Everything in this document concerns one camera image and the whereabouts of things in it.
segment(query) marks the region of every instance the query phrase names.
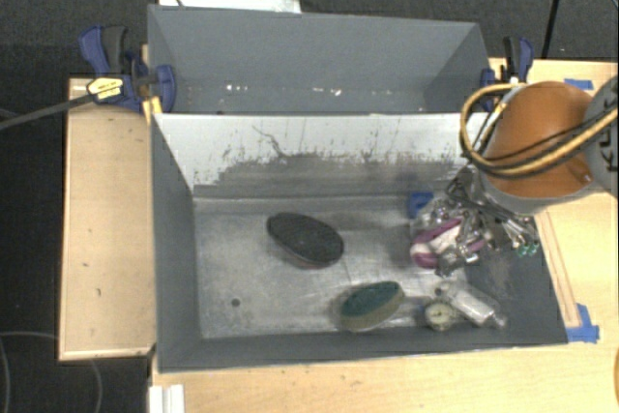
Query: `wooden plank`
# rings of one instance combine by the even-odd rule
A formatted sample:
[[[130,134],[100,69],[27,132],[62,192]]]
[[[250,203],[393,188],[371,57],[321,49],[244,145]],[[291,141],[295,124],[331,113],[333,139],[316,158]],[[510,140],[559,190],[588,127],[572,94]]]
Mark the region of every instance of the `wooden plank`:
[[[71,98],[85,80],[72,80]],[[67,121],[60,360],[134,356],[155,342],[149,133],[142,116],[85,105]]]

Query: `wooden table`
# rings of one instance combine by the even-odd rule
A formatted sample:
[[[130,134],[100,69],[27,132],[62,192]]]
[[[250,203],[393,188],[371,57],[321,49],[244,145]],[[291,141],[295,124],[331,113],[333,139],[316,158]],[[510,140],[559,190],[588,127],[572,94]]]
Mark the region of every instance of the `wooden table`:
[[[590,79],[599,87],[616,73],[616,64],[536,61],[529,79]],[[72,97],[83,84],[71,81]],[[67,139],[59,357],[146,355],[155,342],[146,122],[86,105],[71,111]],[[597,345],[167,375],[154,367],[152,382],[183,384],[189,413],[615,411],[616,200],[597,193],[543,216],[545,245],[556,237],[561,249],[552,263],[564,315],[574,318],[573,294],[601,326]]]

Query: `black oval object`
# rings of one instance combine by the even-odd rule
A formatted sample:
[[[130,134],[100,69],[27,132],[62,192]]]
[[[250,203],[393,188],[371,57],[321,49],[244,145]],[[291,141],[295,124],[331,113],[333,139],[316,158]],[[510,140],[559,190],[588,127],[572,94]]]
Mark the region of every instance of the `black oval object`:
[[[403,299],[404,291],[393,280],[357,289],[341,304],[339,309],[341,325],[352,332],[374,329],[391,318]]]
[[[288,253],[314,268],[328,267],[344,253],[334,228],[313,217],[279,213],[267,220],[267,231]]]

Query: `clamp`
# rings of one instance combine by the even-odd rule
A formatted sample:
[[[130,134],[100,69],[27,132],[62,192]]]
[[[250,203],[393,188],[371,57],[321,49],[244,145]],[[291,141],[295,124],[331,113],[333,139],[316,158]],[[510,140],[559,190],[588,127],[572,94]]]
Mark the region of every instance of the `clamp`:
[[[87,86],[93,101],[113,104],[133,112],[142,112],[142,102],[159,96],[163,112],[170,112],[176,99],[176,80],[172,67],[160,65],[154,74],[141,57],[124,49],[125,26],[91,26],[77,41],[81,56],[95,71],[98,79]]]
[[[526,82],[535,58],[533,45],[524,37],[505,37],[503,45],[505,46],[507,65],[501,66],[500,80],[507,82],[512,78],[517,78],[520,82]],[[480,88],[486,88],[494,83],[496,83],[496,73],[494,70],[491,68],[483,69]],[[483,99],[481,105],[486,112],[491,112],[493,109],[491,98]]]

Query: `dark floor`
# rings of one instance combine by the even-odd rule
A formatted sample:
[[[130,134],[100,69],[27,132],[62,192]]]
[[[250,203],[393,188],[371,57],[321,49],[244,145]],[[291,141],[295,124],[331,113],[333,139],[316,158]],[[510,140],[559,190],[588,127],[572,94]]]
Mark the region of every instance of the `dark floor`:
[[[95,23],[125,24],[128,44],[146,40],[148,3],[156,0],[0,0],[0,108],[26,112],[58,103],[71,73],[88,67],[75,39]],[[505,35],[542,46],[550,0],[302,0],[305,11],[472,20],[490,55]],[[609,0],[562,0],[550,56],[616,60],[617,11]],[[62,235],[63,119],[0,133],[0,333],[57,326]],[[54,345],[6,338],[12,412],[92,411],[97,382],[87,365],[54,363]],[[100,363],[104,412],[145,410],[145,360]],[[0,375],[0,404],[5,378]]]

